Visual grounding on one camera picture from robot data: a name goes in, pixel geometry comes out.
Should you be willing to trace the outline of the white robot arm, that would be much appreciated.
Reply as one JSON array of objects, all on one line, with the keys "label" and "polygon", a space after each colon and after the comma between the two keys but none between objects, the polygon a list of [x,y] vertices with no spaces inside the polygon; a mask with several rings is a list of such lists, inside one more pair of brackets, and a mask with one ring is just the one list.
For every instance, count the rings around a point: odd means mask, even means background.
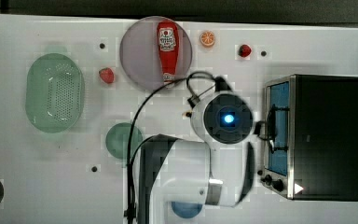
[{"label": "white robot arm", "polygon": [[137,224],[168,224],[169,203],[235,207],[251,190],[254,119],[245,101],[214,92],[193,106],[190,125],[198,141],[157,134],[135,153]]}]

